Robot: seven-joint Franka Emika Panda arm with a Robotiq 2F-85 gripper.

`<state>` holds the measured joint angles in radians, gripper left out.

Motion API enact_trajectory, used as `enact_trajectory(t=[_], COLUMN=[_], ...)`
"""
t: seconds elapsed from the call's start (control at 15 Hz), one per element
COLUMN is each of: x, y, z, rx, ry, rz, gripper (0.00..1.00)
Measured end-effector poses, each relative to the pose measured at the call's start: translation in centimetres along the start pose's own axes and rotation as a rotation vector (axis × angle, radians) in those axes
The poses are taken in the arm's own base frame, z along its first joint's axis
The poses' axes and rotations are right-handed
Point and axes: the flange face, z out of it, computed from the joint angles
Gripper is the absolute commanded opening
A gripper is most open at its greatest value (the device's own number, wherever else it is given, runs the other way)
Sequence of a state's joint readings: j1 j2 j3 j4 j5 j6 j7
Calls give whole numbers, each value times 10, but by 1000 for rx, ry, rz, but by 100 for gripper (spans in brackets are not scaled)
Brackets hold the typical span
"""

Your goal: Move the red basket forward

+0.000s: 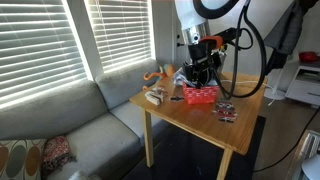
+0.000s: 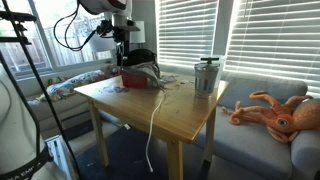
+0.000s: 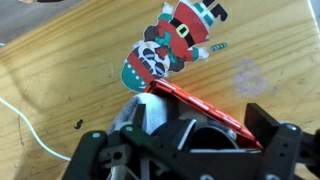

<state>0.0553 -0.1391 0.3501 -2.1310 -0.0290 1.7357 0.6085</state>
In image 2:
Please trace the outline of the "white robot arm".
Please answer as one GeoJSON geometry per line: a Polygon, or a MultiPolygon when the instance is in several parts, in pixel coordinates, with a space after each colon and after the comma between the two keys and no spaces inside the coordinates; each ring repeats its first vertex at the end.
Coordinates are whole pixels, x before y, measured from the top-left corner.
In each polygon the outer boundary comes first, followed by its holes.
{"type": "Polygon", "coordinates": [[[139,31],[136,21],[132,20],[132,0],[78,0],[79,4],[90,14],[99,15],[109,12],[111,19],[104,19],[95,32],[101,38],[111,37],[117,47],[117,65],[123,64],[123,58],[129,52],[130,33],[139,31]]]}

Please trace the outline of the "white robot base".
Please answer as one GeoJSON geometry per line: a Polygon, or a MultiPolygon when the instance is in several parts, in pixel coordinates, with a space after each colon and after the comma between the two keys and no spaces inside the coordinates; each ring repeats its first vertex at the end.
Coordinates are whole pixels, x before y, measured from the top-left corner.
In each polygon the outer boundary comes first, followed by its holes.
{"type": "Polygon", "coordinates": [[[0,65],[0,180],[66,180],[0,65]]]}

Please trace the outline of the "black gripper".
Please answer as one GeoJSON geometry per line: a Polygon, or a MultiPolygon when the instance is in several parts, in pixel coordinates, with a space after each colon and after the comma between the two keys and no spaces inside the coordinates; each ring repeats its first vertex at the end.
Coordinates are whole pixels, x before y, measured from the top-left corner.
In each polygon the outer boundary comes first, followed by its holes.
{"type": "Polygon", "coordinates": [[[129,46],[129,36],[130,36],[130,33],[122,29],[116,29],[113,33],[113,39],[118,45],[116,48],[117,66],[123,67],[124,56],[125,56],[124,47],[129,46]]]}

